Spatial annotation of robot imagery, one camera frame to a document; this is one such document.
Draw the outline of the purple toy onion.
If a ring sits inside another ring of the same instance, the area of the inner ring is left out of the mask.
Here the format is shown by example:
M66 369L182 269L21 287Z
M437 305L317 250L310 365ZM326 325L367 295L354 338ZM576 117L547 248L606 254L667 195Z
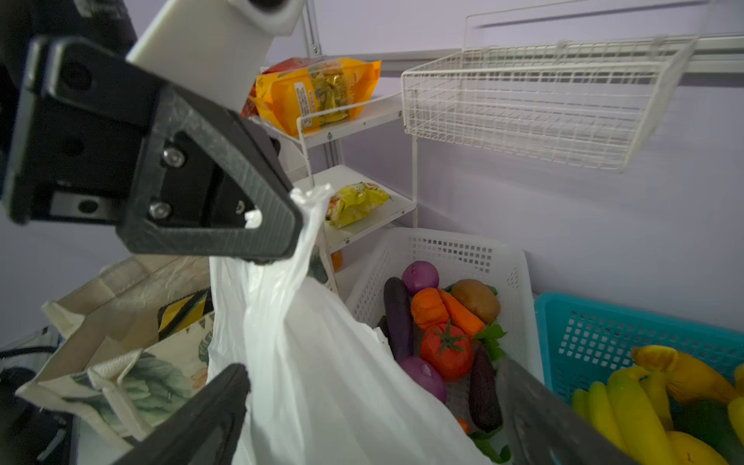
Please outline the purple toy onion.
M416 261L408 265L401 276L401 280L410 296L414 296L425 289L437 289L440 284L438 270L432 263L426 261Z
M417 356L412 356L401 360L399 365L425 391L432 394L443 404L447 402L446 382L430 363Z

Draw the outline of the brown toy potato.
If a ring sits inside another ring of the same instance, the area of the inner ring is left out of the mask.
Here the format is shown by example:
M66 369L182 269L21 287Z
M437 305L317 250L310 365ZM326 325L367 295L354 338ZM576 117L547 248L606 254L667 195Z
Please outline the brown toy potato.
M495 288L475 279L463 279L451 288L451 294L486 325L497 321L501 302Z

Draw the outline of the orange-yellow snack bag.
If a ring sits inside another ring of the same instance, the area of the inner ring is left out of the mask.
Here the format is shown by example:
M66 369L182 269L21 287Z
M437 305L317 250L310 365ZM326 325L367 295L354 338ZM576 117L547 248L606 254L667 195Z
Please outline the orange-yellow snack bag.
M261 77L253 99L259 112L255 116L293 138L355 119L372 97L381 70L380 61L342 57L325 58L278 79Z

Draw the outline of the black yellow Lays chips bag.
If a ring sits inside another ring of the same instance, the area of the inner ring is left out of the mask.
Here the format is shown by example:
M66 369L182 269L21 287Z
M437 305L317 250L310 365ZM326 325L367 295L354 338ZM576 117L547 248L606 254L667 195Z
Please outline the black yellow Lays chips bag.
M175 333L188 329L213 312L211 288L184 296L158 310L158 338L167 339Z

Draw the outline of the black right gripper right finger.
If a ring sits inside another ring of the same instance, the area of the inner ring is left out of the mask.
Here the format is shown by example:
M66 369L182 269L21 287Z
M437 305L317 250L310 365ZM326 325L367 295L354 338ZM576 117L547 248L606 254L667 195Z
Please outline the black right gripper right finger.
M496 391L515 464L634 464L520 364L505 358Z

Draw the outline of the canvas floral tote bag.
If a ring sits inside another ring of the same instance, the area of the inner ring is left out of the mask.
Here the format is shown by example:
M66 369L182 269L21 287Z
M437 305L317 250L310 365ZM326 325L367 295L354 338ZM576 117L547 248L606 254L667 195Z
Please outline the canvas floral tote bag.
M160 341L158 310L209 288L202 257L137 255L42 310L63 338L17 396L72 414L127 451L207 382L213 312Z

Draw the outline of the purple toy onion back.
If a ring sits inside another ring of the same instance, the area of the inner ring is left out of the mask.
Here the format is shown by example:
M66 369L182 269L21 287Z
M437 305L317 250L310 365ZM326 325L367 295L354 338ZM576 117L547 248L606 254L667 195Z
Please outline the purple toy onion back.
M425 289L437 289L440 284L438 270L432 263L426 261L416 261L408 265L401 276L401 280L410 296L414 296Z

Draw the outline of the toy carrot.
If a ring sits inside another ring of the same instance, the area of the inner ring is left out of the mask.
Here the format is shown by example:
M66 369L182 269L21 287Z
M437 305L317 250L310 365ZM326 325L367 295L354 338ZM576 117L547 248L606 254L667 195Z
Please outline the toy carrot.
M447 309L453 325L461 329L469 338L473 338L478 333L484 331L488 325L494 323L501 312L500 301L498 298L493 298L495 301L495 312L487 314L487 322L484 322L477 314L471 312L451 294L443 290L439 290L438 294Z
M494 430L490 431L471 431L468 422L465 422L462 418L459 418L457 421L464 433L471 439L477 449L484 456L489 458L492 463L505 464L512 458L511 448L509 445L505 445L501 451L497 451L491 443L492 438L503 429L502 426L498 426Z

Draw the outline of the red toy tomato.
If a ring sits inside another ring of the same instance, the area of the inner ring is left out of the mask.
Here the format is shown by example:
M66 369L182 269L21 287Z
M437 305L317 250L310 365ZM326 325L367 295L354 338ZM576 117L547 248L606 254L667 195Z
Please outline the red toy tomato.
M470 338L451 322L434 325L424 331L420 357L447 382L465 377L474 363Z

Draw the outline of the yellow-green corn chips bag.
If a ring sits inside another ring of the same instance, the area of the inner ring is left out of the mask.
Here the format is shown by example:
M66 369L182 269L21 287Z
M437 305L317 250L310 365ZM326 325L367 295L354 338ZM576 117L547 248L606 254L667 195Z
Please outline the yellow-green corn chips bag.
M326 221L335 228L346 228L384 205L391 196L377 184L359 182L344 186L329 201Z

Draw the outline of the toy carrot back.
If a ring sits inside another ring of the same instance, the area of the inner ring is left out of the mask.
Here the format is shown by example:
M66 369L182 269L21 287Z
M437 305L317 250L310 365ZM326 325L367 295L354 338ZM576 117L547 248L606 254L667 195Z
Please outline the toy carrot back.
M443 290L439 290L438 294L447 309L453 325L461 329L469 338L473 338L478 333L484 331L488 325L494 323L501 312L500 301L498 298L493 298L495 301L495 312L487 314L487 322L484 322L477 314L471 312L451 294Z

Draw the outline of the yellow-green toy mango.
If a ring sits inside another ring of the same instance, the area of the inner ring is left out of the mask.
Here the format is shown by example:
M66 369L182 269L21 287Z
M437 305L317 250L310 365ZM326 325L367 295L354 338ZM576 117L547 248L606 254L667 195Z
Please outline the yellow-green toy mango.
M639 464L677 464L679 459L641 387L649 372L639 366L620 369L603 384L573 392L572 408L612 445Z

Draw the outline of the orange toy pumpkin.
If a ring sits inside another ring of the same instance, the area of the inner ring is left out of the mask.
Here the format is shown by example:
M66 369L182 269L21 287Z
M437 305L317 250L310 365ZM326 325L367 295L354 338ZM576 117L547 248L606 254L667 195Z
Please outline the orange toy pumpkin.
M435 288L423 289L414 295L411 313L415 324L423 331L435 325L446 324L450 320L440 290Z

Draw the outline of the white plastic vegetable basket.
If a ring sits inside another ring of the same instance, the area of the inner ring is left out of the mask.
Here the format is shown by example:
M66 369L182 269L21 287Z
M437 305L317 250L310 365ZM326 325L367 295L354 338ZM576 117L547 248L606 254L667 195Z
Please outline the white plastic vegetable basket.
M495 288L502 306L497 323L507 331L501 347L509 358L544 381L526 256L512 245L455 232L389 229L374 243L346 300L354 318L376 327L385 315L385 283L391 277L400 277L415 261L432 263L444 287L461 279L476 279Z

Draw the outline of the white plastic grocery bag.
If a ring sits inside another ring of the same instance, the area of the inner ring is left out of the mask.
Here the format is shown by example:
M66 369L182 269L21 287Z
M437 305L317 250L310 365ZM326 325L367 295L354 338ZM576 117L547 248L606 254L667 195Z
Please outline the white plastic grocery bag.
M213 257L208 375L250 380L236 464L484 464L448 408L393 359L379 331L308 274L331 188L294 189L294 255L270 265Z

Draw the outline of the dark purple toy eggplant right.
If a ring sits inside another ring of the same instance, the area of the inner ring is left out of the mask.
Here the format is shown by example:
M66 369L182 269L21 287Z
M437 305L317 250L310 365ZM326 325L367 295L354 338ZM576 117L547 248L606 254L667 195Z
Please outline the dark purple toy eggplant right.
M496 369L483 346L476 350L474 356L468 402L471 420L478 429L492 432L503 425L496 389Z

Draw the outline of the long purple toy eggplant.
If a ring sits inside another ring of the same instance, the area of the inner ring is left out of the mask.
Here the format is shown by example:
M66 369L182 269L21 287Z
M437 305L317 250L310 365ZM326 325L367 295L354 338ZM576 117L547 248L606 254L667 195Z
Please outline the long purple toy eggplant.
M384 287L384 305L389 330L389 346L397 362L414 354L414 323L411 300L404 282L391 277Z

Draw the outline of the purple toy onion front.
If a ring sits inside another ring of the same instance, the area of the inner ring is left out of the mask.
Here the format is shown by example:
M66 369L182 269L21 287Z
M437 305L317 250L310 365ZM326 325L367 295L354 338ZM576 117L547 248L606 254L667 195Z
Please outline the purple toy onion front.
M446 382L430 363L417 356L412 356L401 360L399 365L425 391L432 394L443 404L447 402Z

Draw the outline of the toy carrot front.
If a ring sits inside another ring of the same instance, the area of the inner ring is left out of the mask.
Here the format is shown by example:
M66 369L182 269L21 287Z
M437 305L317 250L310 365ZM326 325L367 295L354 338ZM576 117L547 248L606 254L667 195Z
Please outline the toy carrot front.
M511 448L509 445L505 445L501 451L497 451L491 443L492 438L503 429L502 426L498 426L494 430L490 431L471 431L468 422L465 422L462 418L459 418L457 421L464 433L471 439L477 449L484 456L489 458L492 463L505 464L512 458Z

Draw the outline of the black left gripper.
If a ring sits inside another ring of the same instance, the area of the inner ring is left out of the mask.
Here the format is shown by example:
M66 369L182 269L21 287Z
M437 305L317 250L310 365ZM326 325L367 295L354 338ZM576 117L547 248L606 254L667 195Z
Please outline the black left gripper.
M121 1L1 5L1 201L118 224L133 253L290 258L303 219L265 131L125 60Z

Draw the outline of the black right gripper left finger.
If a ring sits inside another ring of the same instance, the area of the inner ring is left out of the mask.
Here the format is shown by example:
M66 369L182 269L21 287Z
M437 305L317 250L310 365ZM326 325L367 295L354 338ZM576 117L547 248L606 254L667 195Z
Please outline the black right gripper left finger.
M116 461L120 465L231 464L251 391L247 369L233 363Z

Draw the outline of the white three-tier shelf rack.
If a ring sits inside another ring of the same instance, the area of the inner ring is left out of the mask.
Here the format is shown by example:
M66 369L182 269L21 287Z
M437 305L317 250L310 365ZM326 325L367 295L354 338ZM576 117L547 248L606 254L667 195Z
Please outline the white three-tier shelf rack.
M263 129L266 129L271 137L281 141L280 163L294 187L307 191L318 184L329 184L333 190L337 191L349 184L368 182L375 183L389 194L389 200L362 221L344 229L335 229L325 225L321 234L319 234L317 245L325 272L329 277L327 288L335 294L339 290L336 282L336 271L331 261L333 253L341 251L344 247L375 233L377 230L390 227L393 222L409 213L413 215L413 226L416 228L419 225L418 140L412 138L412 194L409 196L348 167L343 147L340 145L340 141L344 138L401 120L404 115L401 94L375 96L366 102L346 106L344 110L350 112L357 108L362 109L362 114L357 118L343 120L309 134L304 132L304 120L320 118L327 115L328 112L325 110L324 112L313 112L306 117L302 116L296 121L296 124L298 124L298 135L296 137L285 134L280 128L272 125L261 116L253 115L249 118L251 122L263 126Z

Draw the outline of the orange Fanta soda can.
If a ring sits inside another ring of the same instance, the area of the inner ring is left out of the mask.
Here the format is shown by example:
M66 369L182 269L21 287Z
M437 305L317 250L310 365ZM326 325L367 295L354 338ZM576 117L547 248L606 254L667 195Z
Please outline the orange Fanta soda can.
M342 251L331 253L331 264L335 272L340 271L344 265L344 256Z

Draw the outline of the green toy avocado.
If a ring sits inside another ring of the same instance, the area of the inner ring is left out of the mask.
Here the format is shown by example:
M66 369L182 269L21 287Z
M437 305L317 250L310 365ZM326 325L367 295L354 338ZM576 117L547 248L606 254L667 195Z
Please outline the green toy avocado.
M718 451L730 464L743 463L743 444L730 424L727 405L698 399L672 408L674 428Z

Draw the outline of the teal plastic fruit basket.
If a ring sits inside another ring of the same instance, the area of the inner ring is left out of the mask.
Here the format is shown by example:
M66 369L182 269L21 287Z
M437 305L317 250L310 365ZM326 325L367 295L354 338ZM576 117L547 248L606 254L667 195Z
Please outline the teal plastic fruit basket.
M535 310L544 381L561 398L572 402L577 389L587 391L595 382L605 384L617 370L638 366L631 357L635 348L670 347L705 362L734 385L738 397L726 404L728 419L743 444L742 332L566 294L542 294ZM703 441L674 428L672 408L686 404L668 394L666 380L649 372L641 387L666 430L677 464L730 464Z

